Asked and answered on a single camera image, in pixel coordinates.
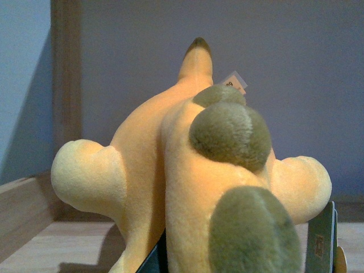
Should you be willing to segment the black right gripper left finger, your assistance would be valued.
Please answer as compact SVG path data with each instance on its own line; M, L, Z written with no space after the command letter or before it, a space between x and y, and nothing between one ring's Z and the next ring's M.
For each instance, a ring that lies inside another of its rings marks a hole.
M168 273L166 230L136 273Z

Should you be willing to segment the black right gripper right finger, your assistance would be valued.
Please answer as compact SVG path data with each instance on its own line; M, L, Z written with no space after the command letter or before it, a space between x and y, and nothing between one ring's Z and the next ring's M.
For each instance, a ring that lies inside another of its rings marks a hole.
M330 201L308 222L305 272L334 272L337 247L337 211Z

